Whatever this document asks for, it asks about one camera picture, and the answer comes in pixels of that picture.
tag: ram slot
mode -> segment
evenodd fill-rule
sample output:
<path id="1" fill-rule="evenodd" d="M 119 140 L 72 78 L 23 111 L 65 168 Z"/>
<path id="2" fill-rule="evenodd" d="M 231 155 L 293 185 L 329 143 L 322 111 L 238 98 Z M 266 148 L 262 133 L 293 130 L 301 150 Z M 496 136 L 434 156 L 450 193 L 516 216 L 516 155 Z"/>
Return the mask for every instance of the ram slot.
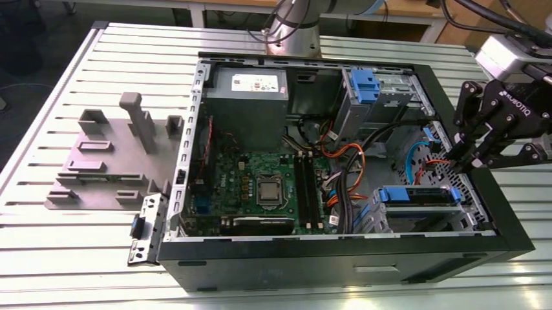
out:
<path id="1" fill-rule="evenodd" d="M 305 167 L 305 185 L 306 185 L 306 194 L 307 194 L 310 225 L 313 228 L 322 228 L 322 222 L 319 221 L 315 174 L 314 174 L 311 157 L 307 157 L 303 160 L 303 167 Z"/>
<path id="2" fill-rule="evenodd" d="M 309 204 L 305 187 L 305 158 L 301 154 L 295 156 L 293 161 L 293 169 L 295 171 L 295 193 L 297 204 L 299 207 L 299 225 L 301 227 L 310 228 Z"/>

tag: blue plastic clip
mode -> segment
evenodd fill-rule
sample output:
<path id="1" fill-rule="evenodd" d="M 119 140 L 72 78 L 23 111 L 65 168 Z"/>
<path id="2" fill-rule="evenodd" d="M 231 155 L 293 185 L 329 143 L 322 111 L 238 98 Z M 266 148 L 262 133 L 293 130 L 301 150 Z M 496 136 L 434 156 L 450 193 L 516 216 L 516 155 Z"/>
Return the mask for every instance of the blue plastic clip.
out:
<path id="1" fill-rule="evenodd" d="M 380 81 L 372 70 L 351 70 L 351 85 L 358 94 L 358 102 L 364 105 L 376 103 L 380 96 Z"/>

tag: power supply label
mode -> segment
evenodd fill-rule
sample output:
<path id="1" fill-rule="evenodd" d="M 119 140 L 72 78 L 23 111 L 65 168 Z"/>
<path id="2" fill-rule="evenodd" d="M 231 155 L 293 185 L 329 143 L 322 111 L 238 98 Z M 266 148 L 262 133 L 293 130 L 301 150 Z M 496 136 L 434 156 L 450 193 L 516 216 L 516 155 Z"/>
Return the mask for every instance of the power supply label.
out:
<path id="1" fill-rule="evenodd" d="M 233 76 L 234 92 L 279 92 L 278 76 L 235 74 Z"/>

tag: aluminum slotted table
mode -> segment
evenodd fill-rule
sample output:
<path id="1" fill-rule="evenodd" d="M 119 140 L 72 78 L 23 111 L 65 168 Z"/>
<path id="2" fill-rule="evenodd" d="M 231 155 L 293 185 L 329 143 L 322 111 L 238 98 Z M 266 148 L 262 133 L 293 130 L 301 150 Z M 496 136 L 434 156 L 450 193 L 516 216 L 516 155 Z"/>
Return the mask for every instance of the aluminum slotted table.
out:
<path id="1" fill-rule="evenodd" d="M 327 58 L 430 65 L 452 102 L 464 80 L 486 79 L 461 46 L 339 37 L 323 37 L 321 45 Z M 76 141 L 82 111 L 102 109 L 108 118 L 126 117 L 118 107 L 120 93 L 140 92 L 142 107 L 154 119 L 175 114 L 186 117 L 199 51 L 261 54 L 263 46 L 234 30 L 111 23 L 88 33 L 0 175 L 0 305 L 64 304 L 87 309 L 156 303 L 175 309 L 182 304 L 194 309 L 219 309 L 221 304 L 231 309 L 552 307 L 551 165 L 494 172 L 536 250 L 428 285 L 188 295 L 163 268 L 126 266 L 135 212 L 47 210 L 43 202 Z"/>

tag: brand logo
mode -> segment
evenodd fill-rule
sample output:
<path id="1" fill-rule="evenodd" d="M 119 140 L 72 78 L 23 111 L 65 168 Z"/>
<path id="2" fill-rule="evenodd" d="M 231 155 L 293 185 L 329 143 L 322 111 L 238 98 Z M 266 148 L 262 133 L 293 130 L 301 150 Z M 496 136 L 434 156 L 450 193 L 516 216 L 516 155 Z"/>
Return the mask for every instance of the brand logo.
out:
<path id="1" fill-rule="evenodd" d="M 516 98 L 513 98 L 508 92 L 504 90 L 499 93 L 499 95 L 501 95 L 501 97 L 508 98 L 509 102 L 512 102 L 512 104 L 516 106 L 516 108 L 519 108 L 519 110 L 521 111 L 521 113 L 525 116 L 529 116 L 532 114 L 532 111 L 529 110 L 528 107 L 525 107 L 525 105 L 521 103 L 520 100 L 517 100 Z"/>

